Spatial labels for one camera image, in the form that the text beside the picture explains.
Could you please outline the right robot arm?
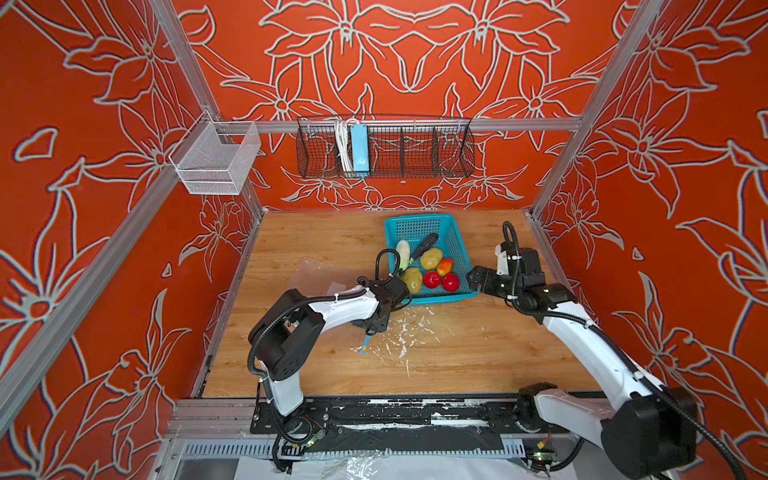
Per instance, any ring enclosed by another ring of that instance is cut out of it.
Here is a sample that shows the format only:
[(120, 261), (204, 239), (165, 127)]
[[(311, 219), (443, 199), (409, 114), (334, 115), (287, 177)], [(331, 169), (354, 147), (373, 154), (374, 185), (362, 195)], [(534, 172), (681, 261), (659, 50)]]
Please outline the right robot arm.
[(471, 289), (503, 299), (554, 334), (604, 394), (586, 399), (547, 382), (529, 385), (517, 396), (517, 426), (530, 433), (560, 426), (577, 436), (576, 451), (593, 444), (628, 479), (663, 479), (667, 471), (691, 464), (703, 437), (734, 478), (745, 478), (737, 457), (699, 421), (694, 397), (668, 387), (628, 356), (566, 286), (547, 283), (537, 251), (520, 245), (511, 222), (503, 223), (502, 234), (496, 268), (474, 267), (466, 276)]

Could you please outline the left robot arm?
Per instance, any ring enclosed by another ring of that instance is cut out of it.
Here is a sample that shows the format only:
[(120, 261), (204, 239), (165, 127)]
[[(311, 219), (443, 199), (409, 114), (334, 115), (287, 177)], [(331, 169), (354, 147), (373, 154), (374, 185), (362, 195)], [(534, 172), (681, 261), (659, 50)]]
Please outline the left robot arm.
[(376, 257), (374, 276), (360, 276), (355, 286), (338, 293), (306, 296), (297, 289), (282, 294), (249, 332), (246, 366), (259, 378), (277, 437), (296, 446), (310, 445), (324, 430), (302, 414), (304, 394), (300, 370), (320, 336), (351, 324), (372, 337), (384, 333), (390, 316), (411, 301), (406, 283), (394, 273), (380, 277), (380, 263), (388, 256), (398, 265), (401, 255), (384, 249)]

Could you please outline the clear zip top bag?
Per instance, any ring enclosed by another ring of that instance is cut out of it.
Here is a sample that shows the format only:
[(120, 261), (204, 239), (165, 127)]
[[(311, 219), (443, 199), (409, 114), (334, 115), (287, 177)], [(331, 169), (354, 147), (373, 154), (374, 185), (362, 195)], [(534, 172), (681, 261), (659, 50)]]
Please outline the clear zip top bag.
[[(319, 313), (324, 320), (322, 335), (344, 325), (364, 330), (357, 326), (357, 321), (372, 314), (378, 301), (368, 288), (357, 283), (361, 276), (352, 270), (305, 258), (299, 261), (290, 287), (304, 297), (316, 298), (316, 301), (309, 304), (309, 308)], [(377, 334), (367, 335), (365, 331), (365, 335), (363, 351), (366, 351), (370, 339)]]

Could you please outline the red apple toy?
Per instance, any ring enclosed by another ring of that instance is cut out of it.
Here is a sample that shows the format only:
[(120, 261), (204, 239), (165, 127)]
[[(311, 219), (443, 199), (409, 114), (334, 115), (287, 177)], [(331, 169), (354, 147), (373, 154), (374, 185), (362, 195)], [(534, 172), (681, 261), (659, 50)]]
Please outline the red apple toy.
[(424, 273), (422, 283), (425, 288), (436, 289), (441, 286), (442, 277), (437, 271), (428, 271)]
[(449, 272), (442, 277), (441, 286), (446, 292), (453, 293), (460, 289), (461, 280), (456, 274)]

